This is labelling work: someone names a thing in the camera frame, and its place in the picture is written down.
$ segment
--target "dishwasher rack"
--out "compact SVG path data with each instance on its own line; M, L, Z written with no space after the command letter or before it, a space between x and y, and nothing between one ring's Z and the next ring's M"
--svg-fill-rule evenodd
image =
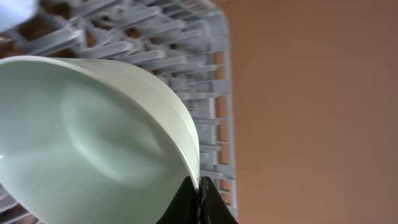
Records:
M222 10L208 0L52 0L70 15L41 7L51 32L27 40L7 35L26 55L119 60L153 73L188 108L200 142L200 174L210 177L231 214L236 208L229 31ZM25 211L0 219L10 223Z

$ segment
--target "orange wall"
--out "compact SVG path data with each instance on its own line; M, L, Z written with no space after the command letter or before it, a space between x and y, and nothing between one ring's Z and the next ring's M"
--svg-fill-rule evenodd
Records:
M398 1L222 1L240 223L398 223Z

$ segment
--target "white bowl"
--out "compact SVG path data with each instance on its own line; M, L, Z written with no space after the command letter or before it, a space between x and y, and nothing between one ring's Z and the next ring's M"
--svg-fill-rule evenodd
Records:
M198 189L195 126L152 74L111 60L0 60L0 182L45 223L155 223L188 175Z

